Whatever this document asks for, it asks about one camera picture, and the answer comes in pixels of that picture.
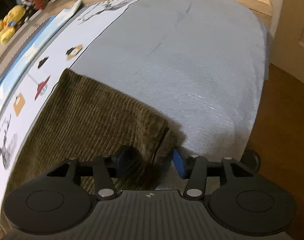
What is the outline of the dark olive corduroy pants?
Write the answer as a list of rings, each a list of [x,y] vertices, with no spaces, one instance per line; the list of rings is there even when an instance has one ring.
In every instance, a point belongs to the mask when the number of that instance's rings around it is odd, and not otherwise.
[[[184,139],[181,125],[153,107],[87,76],[63,71],[11,172],[1,205],[0,239],[21,231],[5,216],[6,197],[55,165],[67,159],[86,162],[104,157],[116,190],[150,190]],[[87,221],[99,202],[72,228]]]

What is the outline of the light blue patterned quilt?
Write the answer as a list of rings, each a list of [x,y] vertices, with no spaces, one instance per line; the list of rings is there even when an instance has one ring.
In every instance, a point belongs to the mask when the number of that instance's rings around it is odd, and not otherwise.
[[[36,57],[44,45],[77,12],[82,0],[77,0],[70,9],[63,9],[57,16],[51,16],[42,25],[31,42],[23,48],[14,62],[0,76],[0,106],[3,106],[23,72]]]

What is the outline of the printed grey bed sheet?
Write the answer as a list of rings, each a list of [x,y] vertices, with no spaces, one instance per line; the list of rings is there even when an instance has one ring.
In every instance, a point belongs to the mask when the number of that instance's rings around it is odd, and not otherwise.
[[[266,72],[267,31],[234,0],[110,0],[79,7],[0,106],[0,214],[25,139],[63,71],[87,76],[181,125],[172,151],[240,159]],[[182,189],[172,153],[153,188]]]

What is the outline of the yellow plush toy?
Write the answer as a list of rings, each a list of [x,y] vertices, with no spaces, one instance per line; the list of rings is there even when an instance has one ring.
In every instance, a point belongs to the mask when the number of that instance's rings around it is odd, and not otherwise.
[[[25,12],[26,10],[23,5],[16,5],[3,20],[0,20],[0,43],[2,45],[5,45],[16,33]]]

